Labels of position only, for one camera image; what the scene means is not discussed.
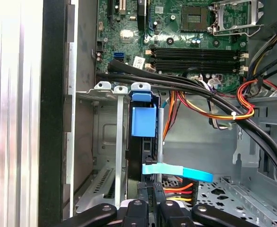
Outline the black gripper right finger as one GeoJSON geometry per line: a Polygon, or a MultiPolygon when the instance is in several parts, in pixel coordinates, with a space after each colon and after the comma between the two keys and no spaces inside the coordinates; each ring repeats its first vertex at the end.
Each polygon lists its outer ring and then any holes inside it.
{"type": "Polygon", "coordinates": [[[153,184],[154,215],[157,227],[253,227],[254,224],[210,205],[201,204],[185,212],[176,201],[165,197],[162,184],[153,184]]]}

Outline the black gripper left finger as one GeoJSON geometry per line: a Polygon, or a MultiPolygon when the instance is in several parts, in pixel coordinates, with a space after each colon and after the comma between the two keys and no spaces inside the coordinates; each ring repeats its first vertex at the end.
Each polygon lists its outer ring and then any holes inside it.
{"type": "Polygon", "coordinates": [[[137,198],[121,202],[120,208],[101,203],[58,224],[59,227],[147,227],[147,183],[137,184],[137,198]]]}

